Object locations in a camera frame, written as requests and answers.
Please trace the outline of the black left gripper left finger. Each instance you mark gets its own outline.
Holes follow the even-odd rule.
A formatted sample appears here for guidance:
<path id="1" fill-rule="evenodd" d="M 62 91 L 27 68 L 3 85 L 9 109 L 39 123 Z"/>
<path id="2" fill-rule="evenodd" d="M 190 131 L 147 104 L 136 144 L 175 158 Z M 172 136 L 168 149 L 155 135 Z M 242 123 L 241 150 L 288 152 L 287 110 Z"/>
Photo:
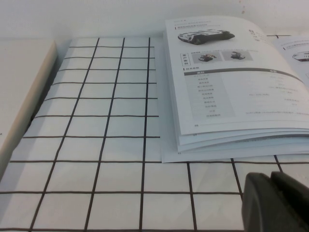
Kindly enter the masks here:
<path id="1" fill-rule="evenodd" d="M 289 206 L 283 194 L 263 173 L 248 173 L 242 200 L 246 232 L 307 232 L 307 225 Z"/>

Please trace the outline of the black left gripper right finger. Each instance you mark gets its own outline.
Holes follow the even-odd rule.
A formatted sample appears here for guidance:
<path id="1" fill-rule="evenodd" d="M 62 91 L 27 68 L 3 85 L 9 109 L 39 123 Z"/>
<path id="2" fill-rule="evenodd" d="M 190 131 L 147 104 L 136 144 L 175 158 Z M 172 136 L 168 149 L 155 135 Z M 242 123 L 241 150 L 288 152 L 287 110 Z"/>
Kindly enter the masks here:
<path id="1" fill-rule="evenodd" d="M 309 224 L 309 188 L 283 172 L 272 172 L 271 180 L 283 194 L 289 206 Z"/>

